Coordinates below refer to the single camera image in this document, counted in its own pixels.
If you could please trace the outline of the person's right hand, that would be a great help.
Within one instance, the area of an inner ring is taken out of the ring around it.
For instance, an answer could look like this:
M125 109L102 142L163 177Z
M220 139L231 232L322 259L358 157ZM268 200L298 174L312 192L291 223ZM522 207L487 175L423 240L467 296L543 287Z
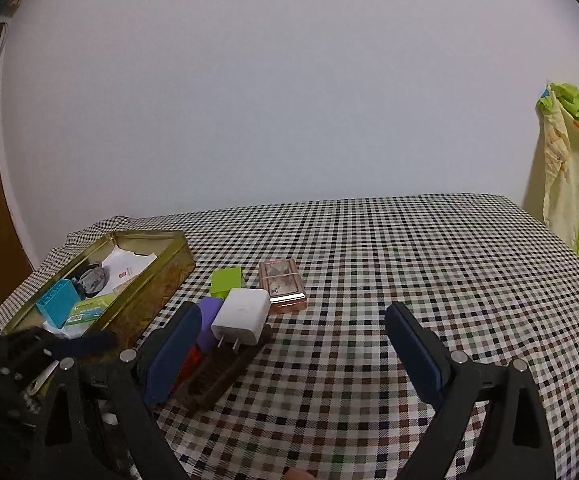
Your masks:
M282 480L317 480L309 471L288 467L283 471Z

